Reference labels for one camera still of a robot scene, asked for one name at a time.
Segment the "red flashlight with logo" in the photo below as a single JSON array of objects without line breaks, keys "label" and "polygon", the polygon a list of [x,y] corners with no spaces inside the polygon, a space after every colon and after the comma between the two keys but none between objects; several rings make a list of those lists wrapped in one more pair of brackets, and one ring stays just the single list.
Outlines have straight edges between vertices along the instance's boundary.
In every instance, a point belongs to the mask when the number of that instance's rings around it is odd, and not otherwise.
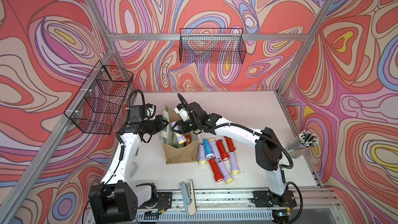
[{"label": "red flashlight with logo", "polygon": [[188,146],[189,144],[192,143],[192,137],[191,137],[191,135],[186,135],[185,138],[186,138],[186,142],[185,142],[185,144],[184,144],[185,146]]}]

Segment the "burlap tote bag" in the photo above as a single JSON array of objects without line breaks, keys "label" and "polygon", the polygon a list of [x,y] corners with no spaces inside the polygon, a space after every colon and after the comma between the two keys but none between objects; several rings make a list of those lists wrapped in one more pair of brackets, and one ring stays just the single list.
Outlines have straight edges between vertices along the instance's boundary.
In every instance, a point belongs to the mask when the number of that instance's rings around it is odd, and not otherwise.
[{"label": "burlap tote bag", "polygon": [[162,116],[163,119],[169,122],[169,125],[164,128],[160,134],[161,141],[163,143],[162,147],[165,154],[165,164],[169,165],[198,162],[198,136],[193,132],[188,132],[184,134],[184,136],[191,135],[192,143],[188,146],[185,146],[184,144],[178,145],[176,136],[172,131],[172,122],[181,120],[181,118],[167,105],[165,106]]}]

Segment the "red flashlight top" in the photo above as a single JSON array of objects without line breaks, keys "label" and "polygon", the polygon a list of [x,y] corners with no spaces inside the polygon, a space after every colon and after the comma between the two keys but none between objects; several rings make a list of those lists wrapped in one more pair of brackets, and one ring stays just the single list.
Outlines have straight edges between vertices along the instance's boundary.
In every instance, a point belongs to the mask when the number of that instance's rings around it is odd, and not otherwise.
[{"label": "red flashlight top", "polygon": [[227,137],[227,136],[225,136],[224,138],[225,138],[225,140],[227,142],[227,146],[228,146],[229,152],[236,151],[236,148],[234,146],[234,143],[233,143],[232,139]]}]

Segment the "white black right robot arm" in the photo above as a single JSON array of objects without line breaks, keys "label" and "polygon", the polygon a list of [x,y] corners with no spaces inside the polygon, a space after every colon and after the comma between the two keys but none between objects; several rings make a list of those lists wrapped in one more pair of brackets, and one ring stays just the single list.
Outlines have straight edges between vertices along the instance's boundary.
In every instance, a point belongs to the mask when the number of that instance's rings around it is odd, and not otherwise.
[{"label": "white black right robot arm", "polygon": [[292,169],[294,163],[272,129],[248,128],[221,115],[207,114],[198,103],[188,103],[180,93],[177,96],[180,104],[175,108],[175,112],[181,120],[172,125],[173,131],[179,134],[200,131],[224,136],[252,148],[255,151],[257,165],[265,170],[268,179],[266,206],[290,208],[297,206],[296,201],[292,199],[293,192],[288,187],[293,183],[286,181],[284,173],[285,169]]}]

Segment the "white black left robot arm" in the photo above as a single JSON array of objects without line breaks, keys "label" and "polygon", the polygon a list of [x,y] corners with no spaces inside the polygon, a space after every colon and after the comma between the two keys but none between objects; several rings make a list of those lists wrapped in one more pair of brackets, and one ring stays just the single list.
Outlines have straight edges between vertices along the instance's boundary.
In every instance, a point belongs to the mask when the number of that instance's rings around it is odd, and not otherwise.
[{"label": "white black left robot arm", "polygon": [[137,166],[136,154],[145,134],[153,136],[167,127],[169,122],[157,115],[141,122],[126,121],[116,133],[119,142],[116,154],[101,183],[92,186],[89,203],[97,224],[115,224],[136,219],[140,207],[158,206],[154,183],[135,184],[132,175]]}]

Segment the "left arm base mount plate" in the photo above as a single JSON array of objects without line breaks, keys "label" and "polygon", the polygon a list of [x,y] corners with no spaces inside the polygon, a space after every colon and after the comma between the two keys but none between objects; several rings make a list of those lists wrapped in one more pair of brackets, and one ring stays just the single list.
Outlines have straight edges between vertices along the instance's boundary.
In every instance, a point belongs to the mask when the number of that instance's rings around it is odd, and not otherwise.
[{"label": "left arm base mount plate", "polygon": [[165,211],[172,207],[173,193],[170,191],[158,192],[157,193],[157,203],[153,208],[159,211]]}]

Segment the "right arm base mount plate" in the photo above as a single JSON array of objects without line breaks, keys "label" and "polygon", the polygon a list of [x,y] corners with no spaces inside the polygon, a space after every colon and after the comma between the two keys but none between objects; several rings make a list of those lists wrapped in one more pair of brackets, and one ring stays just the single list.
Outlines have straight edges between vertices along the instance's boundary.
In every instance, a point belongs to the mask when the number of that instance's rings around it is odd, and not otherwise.
[{"label": "right arm base mount plate", "polygon": [[286,190],[282,196],[279,196],[271,191],[253,191],[253,198],[251,202],[256,207],[288,207],[294,208],[297,206],[296,199],[291,190]]}]

